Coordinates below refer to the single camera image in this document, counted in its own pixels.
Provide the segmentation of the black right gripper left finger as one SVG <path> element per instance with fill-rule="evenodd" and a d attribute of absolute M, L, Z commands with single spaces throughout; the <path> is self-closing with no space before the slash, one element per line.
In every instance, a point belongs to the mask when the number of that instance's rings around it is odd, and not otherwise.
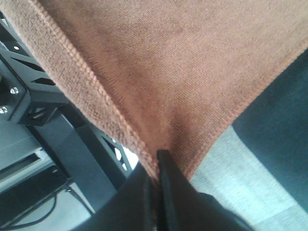
<path fill-rule="evenodd" d="M 118 192 L 75 231 L 153 231 L 152 182 L 138 163 Z"/>

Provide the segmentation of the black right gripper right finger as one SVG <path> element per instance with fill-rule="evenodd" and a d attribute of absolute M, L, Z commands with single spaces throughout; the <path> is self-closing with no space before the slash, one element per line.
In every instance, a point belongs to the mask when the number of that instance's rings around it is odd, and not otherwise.
<path fill-rule="evenodd" d="M 198 192 L 167 150 L 158 150 L 163 210 L 169 231 L 252 231 L 212 195 Z"/>

